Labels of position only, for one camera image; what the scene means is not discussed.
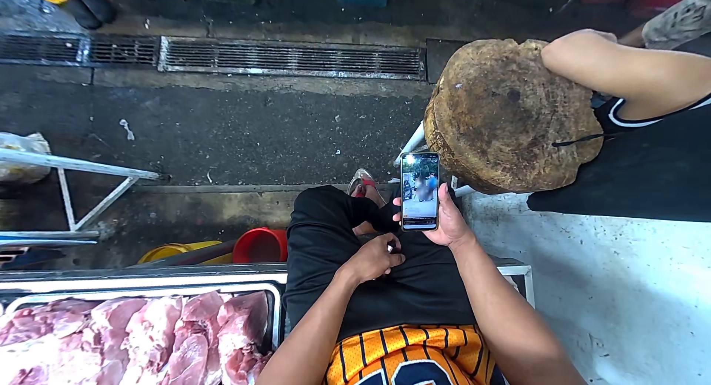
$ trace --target video on phone screen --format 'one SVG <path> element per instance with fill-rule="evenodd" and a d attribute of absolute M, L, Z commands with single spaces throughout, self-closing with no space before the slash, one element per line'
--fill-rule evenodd
<path fill-rule="evenodd" d="M 437 188 L 440 185 L 440 157 L 431 154 L 403 156 L 403 227 L 437 227 Z"/>

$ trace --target white plastic bag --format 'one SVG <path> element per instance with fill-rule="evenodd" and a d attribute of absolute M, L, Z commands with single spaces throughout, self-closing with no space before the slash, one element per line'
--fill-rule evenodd
<path fill-rule="evenodd" d="M 0 147 L 22 152 L 51 154 L 49 143 L 40 133 L 34 133 L 26 137 L 11 133 L 0 133 Z M 44 178 L 49 174 L 49 171 L 50 168 L 44 166 L 0 162 L 0 184 L 32 184 Z"/>

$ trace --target wooden chopping block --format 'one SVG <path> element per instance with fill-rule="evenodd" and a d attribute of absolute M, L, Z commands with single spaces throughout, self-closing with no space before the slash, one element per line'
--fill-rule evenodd
<path fill-rule="evenodd" d="M 543 66 L 544 41 L 484 39 L 447 63 L 424 115 L 424 136 L 441 164 L 485 194 L 554 190 L 573 183 L 602 139 L 591 90 Z"/>

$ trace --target gray pants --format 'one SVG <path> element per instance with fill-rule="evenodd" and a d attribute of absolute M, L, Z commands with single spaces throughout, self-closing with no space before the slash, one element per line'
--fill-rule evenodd
<path fill-rule="evenodd" d="M 642 38 L 649 49 L 671 50 L 710 31 L 711 0 L 682 0 L 647 21 Z"/>

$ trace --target raw meat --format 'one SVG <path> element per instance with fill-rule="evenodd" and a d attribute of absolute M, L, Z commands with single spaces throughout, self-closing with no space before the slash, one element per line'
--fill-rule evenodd
<path fill-rule="evenodd" d="M 185 338 L 168 361 L 168 373 L 164 385 L 199 385 L 206 377 L 208 340 L 204 334 Z"/>
<path fill-rule="evenodd" d="M 156 385 L 163 381 L 175 342 L 173 330 L 182 309 L 182 297 L 166 296 L 149 300 L 131 316 L 126 327 L 129 336 L 121 345 L 130 359 L 121 385 Z"/>
<path fill-rule="evenodd" d="M 0 385 L 253 384 L 268 311 L 264 292 L 20 309 L 0 318 Z"/>
<path fill-rule="evenodd" d="M 63 338 L 81 337 L 97 302 L 65 299 L 24 308 L 0 323 L 0 384 L 48 384 L 59 366 Z"/>
<path fill-rule="evenodd" d="M 220 308 L 218 349 L 223 385 L 248 385 L 262 371 L 269 356 L 257 347 L 267 329 L 267 294 L 251 293 L 229 299 Z"/>
<path fill-rule="evenodd" d="M 202 367 L 205 373 L 201 377 L 191 376 L 190 379 L 182 378 L 180 384 L 185 385 L 217 385 L 220 382 L 220 355 L 218 354 L 218 312 L 223 305 L 220 294 L 213 291 L 203 293 L 188 300 L 183 306 L 183 314 L 175 328 L 176 341 L 173 354 L 168 361 L 168 382 L 177 380 L 174 373 L 181 373 L 185 364 L 183 353 L 191 353 L 192 359 L 205 360 Z M 192 346 L 183 348 L 187 339 L 201 336 L 207 344 L 206 353 L 200 354 L 199 348 Z"/>
<path fill-rule="evenodd" d="M 94 308 L 89 327 L 63 339 L 51 382 L 118 385 L 129 363 L 128 351 L 121 349 L 128 336 L 126 326 L 146 302 L 143 298 L 118 298 Z"/>
<path fill-rule="evenodd" d="M 65 299 L 37 308 L 17 310 L 0 321 L 0 346 L 38 339 L 47 334 L 65 337 L 89 324 L 89 312 L 98 302 Z"/>

